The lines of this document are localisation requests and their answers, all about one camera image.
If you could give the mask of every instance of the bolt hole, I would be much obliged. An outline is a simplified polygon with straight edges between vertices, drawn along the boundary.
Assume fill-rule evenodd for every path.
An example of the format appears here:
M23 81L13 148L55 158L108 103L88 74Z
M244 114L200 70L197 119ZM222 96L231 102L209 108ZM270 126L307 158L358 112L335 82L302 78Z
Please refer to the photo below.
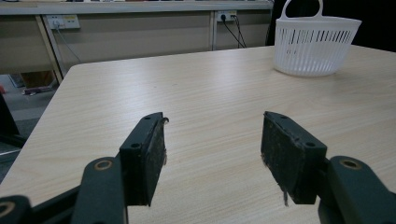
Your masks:
M140 147L140 144L138 144L138 143L133 143L133 144L131 144L131 147L132 147L132 148L139 148L139 147Z
M305 143L305 145L308 146L308 147L314 147L315 146L315 144L311 143L311 142L307 142L307 143Z
M361 169L361 165L355 161L352 160L340 160L340 163L345 166L346 168L352 169L352 170L359 170Z
M14 202L2 202L0 203L0 217L8 215L15 208Z
M111 167L113 165L112 161L99 161L95 164L94 168L97 171L103 171Z

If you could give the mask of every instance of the wall outlet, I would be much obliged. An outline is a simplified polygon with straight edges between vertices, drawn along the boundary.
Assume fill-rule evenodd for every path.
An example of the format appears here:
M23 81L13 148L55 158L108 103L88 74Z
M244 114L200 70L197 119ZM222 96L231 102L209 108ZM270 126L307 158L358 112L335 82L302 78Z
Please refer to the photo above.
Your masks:
M64 27L65 29L79 28L77 15L64 15Z
M225 16L226 21L233 21L231 16L236 16L236 10L218 11L217 21L222 21L222 15Z
M56 29L56 27L64 29L64 17L62 15L47 15L47 20L50 29Z
M50 29L76 29L79 28L77 15L47 15Z

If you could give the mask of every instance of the table surface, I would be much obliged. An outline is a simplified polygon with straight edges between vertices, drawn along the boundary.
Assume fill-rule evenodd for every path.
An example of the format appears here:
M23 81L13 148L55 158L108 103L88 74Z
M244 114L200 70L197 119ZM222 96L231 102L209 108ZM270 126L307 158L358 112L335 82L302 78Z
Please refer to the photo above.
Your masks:
M115 156L147 114L162 111L168 161L151 207L133 223L319 223L316 205L283 204L261 158L264 111L291 117L328 146L366 162L396 191L396 53L352 46L327 77L273 67L272 47L73 67L0 195L33 205L79 184L90 161Z

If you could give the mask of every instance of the light wood grain surface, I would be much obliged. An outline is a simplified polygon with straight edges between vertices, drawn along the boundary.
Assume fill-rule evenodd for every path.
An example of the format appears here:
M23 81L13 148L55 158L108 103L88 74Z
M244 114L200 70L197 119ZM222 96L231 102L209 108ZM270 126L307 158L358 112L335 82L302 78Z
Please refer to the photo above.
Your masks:
M396 191L396 53L352 47L320 78L273 68L273 48L233 49L73 67L0 186L33 205L115 156L136 123L162 111L168 162L151 207L131 223L319 223L316 205L283 204L260 156L263 112L287 115L366 162Z

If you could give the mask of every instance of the basket handle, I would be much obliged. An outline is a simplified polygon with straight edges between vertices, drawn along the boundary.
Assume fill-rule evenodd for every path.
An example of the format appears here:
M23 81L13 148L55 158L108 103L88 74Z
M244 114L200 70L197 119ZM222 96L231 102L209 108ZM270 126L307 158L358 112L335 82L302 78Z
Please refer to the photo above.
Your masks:
M280 15L280 19L289 19L289 17L286 16L286 8L288 7L290 1L291 0L286 1L285 6L283 6L282 15ZM322 11L323 11L323 0L319 0L319 11L318 11L317 15L315 15L311 18L322 17Z

